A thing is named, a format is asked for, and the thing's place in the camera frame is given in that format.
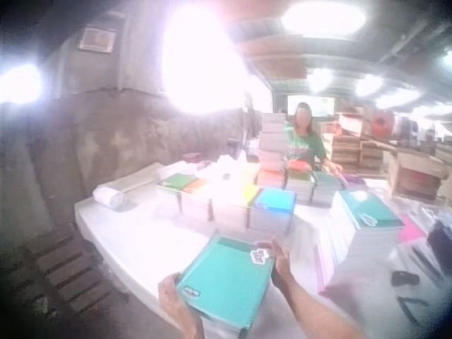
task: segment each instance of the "table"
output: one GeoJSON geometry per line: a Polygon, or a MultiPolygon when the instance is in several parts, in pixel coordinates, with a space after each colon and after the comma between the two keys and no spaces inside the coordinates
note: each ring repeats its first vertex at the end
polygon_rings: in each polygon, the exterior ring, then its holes
{"type": "MultiPolygon", "coordinates": [[[[384,192],[385,183],[369,182],[372,186],[380,186],[381,192],[384,192]]],[[[156,193],[152,182],[132,189],[126,195],[129,203],[120,211],[101,206],[92,198],[77,203],[76,221],[82,235],[96,246],[125,286],[152,311],[174,324],[158,304],[158,283],[170,273],[183,271],[194,260],[214,233],[215,223],[196,222],[184,216],[172,220],[156,218],[156,193]]],[[[334,227],[335,222],[337,220],[331,219],[329,209],[297,206],[290,233],[281,239],[290,250],[295,278],[313,295],[316,294],[314,247],[319,232],[334,227]]],[[[226,235],[245,240],[256,237],[251,233],[226,235]]],[[[432,305],[427,312],[432,312],[440,309],[438,301],[444,300],[447,288],[450,288],[450,285],[445,285],[438,289],[407,258],[407,250],[408,246],[400,245],[368,284],[342,286],[326,293],[335,304],[346,310],[369,338],[408,338],[420,332],[404,316],[396,295],[425,299],[432,305]],[[417,287],[391,287],[391,271],[396,269],[418,274],[421,284],[417,287]]],[[[425,326],[426,310],[414,307],[412,311],[425,326]]],[[[248,338],[303,337],[283,296],[271,285],[248,338]]]]}

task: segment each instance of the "ceiling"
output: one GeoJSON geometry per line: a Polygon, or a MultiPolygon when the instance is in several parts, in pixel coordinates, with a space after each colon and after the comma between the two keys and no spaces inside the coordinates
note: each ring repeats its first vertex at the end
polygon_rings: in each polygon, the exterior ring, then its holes
{"type": "Polygon", "coordinates": [[[428,1],[343,1],[367,17],[359,31],[340,39],[288,32],[282,15],[293,0],[203,0],[223,20],[249,68],[275,93],[309,93],[307,75],[328,68],[334,80],[325,95],[354,95],[366,74],[384,79],[369,100],[399,88],[423,95],[401,110],[452,100],[452,67],[442,56],[452,49],[452,22],[440,3],[428,1]]]}

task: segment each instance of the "pink notebook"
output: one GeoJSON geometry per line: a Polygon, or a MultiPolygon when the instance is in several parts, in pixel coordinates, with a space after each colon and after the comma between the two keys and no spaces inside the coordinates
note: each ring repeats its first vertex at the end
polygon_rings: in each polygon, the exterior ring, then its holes
{"type": "Polygon", "coordinates": [[[408,215],[402,214],[400,219],[402,219],[405,226],[399,235],[398,242],[411,242],[427,236],[408,215]]]}

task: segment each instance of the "window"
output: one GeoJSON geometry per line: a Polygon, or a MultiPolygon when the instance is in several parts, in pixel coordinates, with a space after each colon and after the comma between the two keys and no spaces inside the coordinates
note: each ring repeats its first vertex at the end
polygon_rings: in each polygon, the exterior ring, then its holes
{"type": "Polygon", "coordinates": [[[311,106],[313,117],[331,117],[334,115],[334,97],[316,97],[313,95],[289,95],[287,97],[289,115],[295,115],[295,110],[300,102],[307,102],[311,106]]]}

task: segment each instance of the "wooden pallet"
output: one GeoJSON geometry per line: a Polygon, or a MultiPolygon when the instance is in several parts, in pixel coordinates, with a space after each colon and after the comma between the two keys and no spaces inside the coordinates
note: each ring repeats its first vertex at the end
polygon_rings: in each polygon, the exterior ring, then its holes
{"type": "Polygon", "coordinates": [[[50,321],[89,318],[118,301],[73,230],[44,234],[2,254],[0,274],[15,306],[50,321]]]}

